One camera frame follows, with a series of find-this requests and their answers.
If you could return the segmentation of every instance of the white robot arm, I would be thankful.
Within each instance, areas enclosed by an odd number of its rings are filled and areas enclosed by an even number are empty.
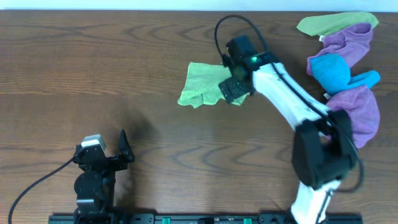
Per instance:
[[[310,96],[294,79],[286,72],[282,63],[274,64],[279,73],[294,87],[308,102],[319,111],[327,115],[328,107]],[[311,110],[303,101],[279,78],[272,65],[266,64],[253,72],[254,88],[263,94],[285,117],[293,130],[308,119],[315,121],[320,115]],[[331,195],[340,186],[340,180],[332,180],[324,184],[320,189],[313,190],[300,182],[296,201],[293,203],[291,213],[299,224],[320,223],[325,218],[325,211],[331,199]]]

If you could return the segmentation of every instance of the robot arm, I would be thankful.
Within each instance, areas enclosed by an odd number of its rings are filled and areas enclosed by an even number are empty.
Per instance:
[[[226,44],[229,56],[222,54],[217,28],[230,17],[250,24],[266,51],[257,53],[249,37],[241,36]],[[322,222],[333,192],[358,160],[347,113],[329,111],[297,84],[267,49],[261,33],[248,19],[236,15],[222,18],[215,29],[215,42],[223,65],[229,67],[232,74],[219,84],[226,101],[230,103],[243,94],[252,95],[258,91],[271,101],[295,131],[292,164],[300,186],[291,213],[298,224]],[[329,141],[321,143],[320,136],[328,136]]]
[[[328,107],[319,103],[297,84],[286,72],[282,63],[276,63],[275,67],[307,101],[311,102],[319,111],[322,111],[324,115],[328,114]],[[305,105],[279,78],[271,64],[263,65],[259,70],[253,72],[252,79],[254,88],[271,101],[293,130],[306,119],[315,121],[321,118],[319,114]],[[291,213],[296,222],[299,224],[322,222],[326,218],[325,212],[331,195],[340,186],[340,183],[340,180],[332,180],[322,185],[320,189],[314,190],[312,187],[300,182],[296,201],[291,208]]]

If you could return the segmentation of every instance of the black mounting rail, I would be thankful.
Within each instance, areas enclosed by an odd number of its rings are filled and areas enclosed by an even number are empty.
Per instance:
[[[363,224],[362,216],[356,214],[327,214],[325,224]],[[266,212],[259,215],[153,215],[110,214],[98,222],[79,221],[79,224],[295,224],[289,213]],[[49,224],[76,224],[73,215],[49,216]]]

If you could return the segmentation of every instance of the purple cloth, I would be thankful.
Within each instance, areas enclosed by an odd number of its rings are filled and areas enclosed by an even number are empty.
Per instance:
[[[347,111],[357,148],[363,147],[377,133],[380,122],[379,108],[372,91],[366,85],[337,93],[330,98],[327,105],[333,111]]]
[[[372,38],[372,24],[368,22],[361,22],[326,36],[323,39],[323,49],[307,59],[307,74],[312,75],[311,59],[328,53],[342,56],[351,68],[369,51]]]

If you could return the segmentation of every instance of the cable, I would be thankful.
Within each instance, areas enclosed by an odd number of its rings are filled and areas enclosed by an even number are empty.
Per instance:
[[[220,19],[218,21],[218,23],[217,23],[217,25],[215,27],[215,30],[214,30],[214,40],[216,42],[217,51],[220,54],[221,58],[223,58],[223,53],[221,53],[220,47],[218,45],[217,31],[218,31],[218,27],[221,25],[221,23],[224,22],[227,19],[230,19],[230,18],[238,18],[238,19],[241,19],[241,20],[247,22],[254,29],[254,31],[256,31],[257,35],[259,36],[259,38],[261,40],[262,45],[265,48],[265,51],[268,52],[268,45],[267,45],[266,40],[264,40],[264,38],[262,37],[260,31],[257,29],[257,27],[249,19],[247,19],[247,18],[245,18],[243,16],[240,16],[240,15],[228,15],[228,16],[225,16],[225,17],[223,17],[222,19]]]
[[[338,193],[353,193],[357,191],[363,184],[363,179],[364,179],[364,166],[363,166],[363,161],[362,159],[358,159],[358,164],[359,164],[359,177],[357,183],[354,185],[354,187],[350,189],[337,189],[335,192]]]
[[[322,211],[325,209],[325,206],[326,206],[326,203],[327,203],[329,197],[331,197],[333,195],[332,192],[333,192],[333,190],[328,190],[326,192],[325,199],[323,199],[322,207],[321,207],[321,210],[318,212],[317,220],[315,221],[315,224],[318,224],[319,219],[321,218],[321,215],[322,215]]]
[[[44,177],[40,178],[39,180],[37,180],[36,182],[34,182],[33,184],[31,184],[28,188],[26,188],[19,196],[18,198],[15,200],[14,204],[12,204],[10,212],[8,213],[8,224],[12,224],[12,213],[14,213],[14,209],[17,206],[19,200],[30,190],[32,189],[34,186],[36,186],[38,183],[40,183],[41,181],[51,177],[52,175],[54,175],[55,173],[57,173],[58,171],[62,170],[64,167],[66,167],[67,165],[69,165],[69,163],[71,163],[73,160],[70,159],[68,162],[66,162],[64,165],[60,166],[58,169],[54,170],[53,172],[45,175]]]

